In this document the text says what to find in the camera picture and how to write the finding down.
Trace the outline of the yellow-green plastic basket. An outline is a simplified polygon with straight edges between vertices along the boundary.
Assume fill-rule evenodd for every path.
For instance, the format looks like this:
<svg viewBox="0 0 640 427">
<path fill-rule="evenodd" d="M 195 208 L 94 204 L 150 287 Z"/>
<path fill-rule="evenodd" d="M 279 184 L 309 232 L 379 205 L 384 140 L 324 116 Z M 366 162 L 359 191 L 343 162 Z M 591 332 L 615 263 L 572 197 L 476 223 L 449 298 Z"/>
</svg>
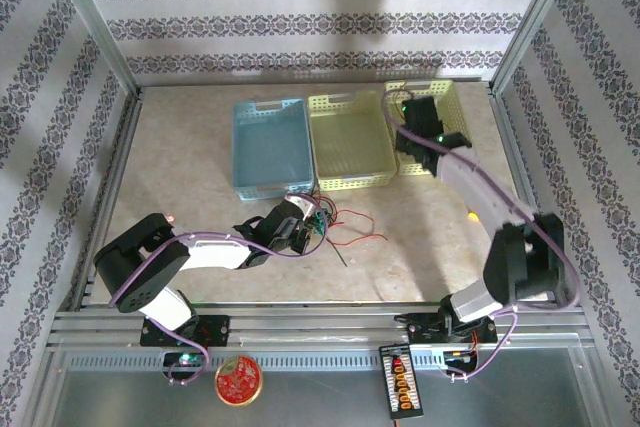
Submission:
<svg viewBox="0 0 640 427">
<path fill-rule="evenodd" d="M 469 141 L 472 140 L 459 96 L 452 80 L 396 80 L 384 84 L 383 110 L 392 119 L 404 124 L 403 101 L 433 97 L 439 121 L 442 121 L 444 134 L 460 132 Z M 389 135 L 394 147 L 399 176 L 431 175 L 417 163 L 413 156 L 395 150 L 396 130 L 387 121 Z"/>
</svg>

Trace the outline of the pale yellow plastic basket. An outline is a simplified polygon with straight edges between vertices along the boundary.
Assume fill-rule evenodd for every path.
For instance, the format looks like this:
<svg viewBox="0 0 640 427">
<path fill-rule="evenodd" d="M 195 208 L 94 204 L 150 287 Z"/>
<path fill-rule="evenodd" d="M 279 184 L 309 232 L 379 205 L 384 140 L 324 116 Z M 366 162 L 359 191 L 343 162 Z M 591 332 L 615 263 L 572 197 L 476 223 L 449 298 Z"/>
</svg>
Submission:
<svg viewBox="0 0 640 427">
<path fill-rule="evenodd" d="M 378 93 L 360 90 L 314 95 L 307 105 L 320 190 L 389 184 L 397 164 Z"/>
</svg>

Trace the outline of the blue plastic basket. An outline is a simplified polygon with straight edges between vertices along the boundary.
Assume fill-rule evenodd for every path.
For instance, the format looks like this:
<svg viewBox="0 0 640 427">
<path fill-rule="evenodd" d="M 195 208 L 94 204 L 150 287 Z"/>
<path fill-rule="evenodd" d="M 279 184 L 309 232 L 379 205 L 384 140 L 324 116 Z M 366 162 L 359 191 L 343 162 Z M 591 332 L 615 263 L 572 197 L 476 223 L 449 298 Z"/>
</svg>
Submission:
<svg viewBox="0 0 640 427">
<path fill-rule="evenodd" d="M 306 102 L 244 101 L 233 108 L 232 185 L 243 201 L 309 193 L 315 182 Z"/>
</svg>

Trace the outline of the red round tin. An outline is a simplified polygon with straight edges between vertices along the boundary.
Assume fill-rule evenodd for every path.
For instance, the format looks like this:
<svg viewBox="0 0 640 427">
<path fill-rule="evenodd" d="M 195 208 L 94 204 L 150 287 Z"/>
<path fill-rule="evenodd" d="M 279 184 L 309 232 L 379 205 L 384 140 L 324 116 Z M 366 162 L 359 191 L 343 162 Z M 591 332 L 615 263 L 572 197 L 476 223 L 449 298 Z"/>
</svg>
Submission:
<svg viewBox="0 0 640 427">
<path fill-rule="evenodd" d="M 252 403 L 261 393 L 264 375 L 258 362 L 250 356 L 237 355 L 225 360 L 215 375 L 219 399 L 233 407 Z"/>
</svg>

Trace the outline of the small controller board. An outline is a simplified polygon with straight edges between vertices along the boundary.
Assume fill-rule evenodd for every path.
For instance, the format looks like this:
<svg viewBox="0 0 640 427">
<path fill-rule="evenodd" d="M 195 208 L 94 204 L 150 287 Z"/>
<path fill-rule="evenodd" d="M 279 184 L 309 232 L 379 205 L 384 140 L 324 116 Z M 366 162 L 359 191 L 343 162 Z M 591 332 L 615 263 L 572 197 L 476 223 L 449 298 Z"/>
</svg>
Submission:
<svg viewBox="0 0 640 427">
<path fill-rule="evenodd" d="M 167 352 L 162 357 L 162 368 L 177 372 L 195 372 L 205 365 L 205 357 L 196 352 Z"/>
<path fill-rule="evenodd" d="M 445 351 L 443 353 L 446 369 L 454 374 L 470 374 L 478 365 L 475 350 Z"/>
</svg>

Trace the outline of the black power distribution board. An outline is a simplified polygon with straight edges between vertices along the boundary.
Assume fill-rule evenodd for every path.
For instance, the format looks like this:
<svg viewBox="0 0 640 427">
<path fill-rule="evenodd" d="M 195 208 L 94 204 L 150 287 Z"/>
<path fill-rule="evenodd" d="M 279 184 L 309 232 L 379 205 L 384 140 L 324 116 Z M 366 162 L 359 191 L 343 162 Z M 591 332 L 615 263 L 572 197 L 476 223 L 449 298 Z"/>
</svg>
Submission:
<svg viewBox="0 0 640 427">
<path fill-rule="evenodd" d="M 379 348 L 380 361 L 392 421 L 424 415 L 410 346 L 395 344 Z"/>
</svg>

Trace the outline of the aluminium front rail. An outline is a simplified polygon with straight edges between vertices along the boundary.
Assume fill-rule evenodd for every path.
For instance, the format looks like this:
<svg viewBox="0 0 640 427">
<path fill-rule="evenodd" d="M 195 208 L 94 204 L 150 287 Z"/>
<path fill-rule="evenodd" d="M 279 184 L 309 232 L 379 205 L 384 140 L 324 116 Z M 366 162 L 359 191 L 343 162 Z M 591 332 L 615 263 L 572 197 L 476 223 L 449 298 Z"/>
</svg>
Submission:
<svg viewBox="0 0 640 427">
<path fill-rule="evenodd" d="M 395 320 L 403 313 L 434 309 L 419 303 L 369 304 L 212 304 L 202 315 L 230 319 L 227 346 L 273 350 L 313 346 L 337 349 L 364 348 L 403 342 L 407 328 Z M 137 348 L 143 317 L 122 314 L 104 306 L 90 306 L 54 317 L 47 346 L 67 349 Z M 579 309 L 544 313 L 523 309 L 514 332 L 514 343 L 559 345 L 593 339 L 585 314 Z"/>
</svg>

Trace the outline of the aluminium side rail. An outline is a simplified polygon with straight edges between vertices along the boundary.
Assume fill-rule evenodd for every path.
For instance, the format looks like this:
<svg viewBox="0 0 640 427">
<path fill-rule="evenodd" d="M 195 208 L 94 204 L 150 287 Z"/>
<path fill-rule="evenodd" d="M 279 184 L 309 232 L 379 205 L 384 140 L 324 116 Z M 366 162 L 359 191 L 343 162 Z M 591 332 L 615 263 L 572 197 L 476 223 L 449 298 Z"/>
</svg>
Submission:
<svg viewBox="0 0 640 427">
<path fill-rule="evenodd" d="M 91 272 L 94 269 L 92 259 L 106 236 L 142 99 L 143 89 L 138 88 L 134 93 L 128 94 L 124 102 L 110 145 L 110 156 L 95 198 L 85 243 L 78 256 L 70 288 L 60 305 L 60 311 L 77 311 L 82 307 L 86 288 L 92 277 Z"/>
<path fill-rule="evenodd" d="M 550 214 L 549 209 L 540 205 L 537 198 L 521 145 L 514 133 L 509 114 L 499 94 L 495 94 L 490 83 L 486 84 L 486 93 L 499 132 L 506 160 L 513 181 L 516 196 L 534 209 L 537 214 Z"/>
</svg>

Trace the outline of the aluminium frame post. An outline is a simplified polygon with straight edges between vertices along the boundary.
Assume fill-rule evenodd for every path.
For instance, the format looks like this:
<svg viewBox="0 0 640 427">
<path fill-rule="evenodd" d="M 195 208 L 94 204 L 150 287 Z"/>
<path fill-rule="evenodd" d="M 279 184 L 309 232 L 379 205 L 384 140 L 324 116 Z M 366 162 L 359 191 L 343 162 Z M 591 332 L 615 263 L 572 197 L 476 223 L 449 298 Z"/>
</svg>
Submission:
<svg viewBox="0 0 640 427">
<path fill-rule="evenodd" d="M 138 94 L 140 89 L 139 84 L 135 80 L 125 57 L 119 50 L 94 0 L 71 1 L 122 87 L 128 93 Z"/>
<path fill-rule="evenodd" d="M 513 39 L 489 82 L 490 92 L 494 97 L 497 97 L 506 87 L 553 2 L 554 0 L 531 0 Z"/>
</svg>

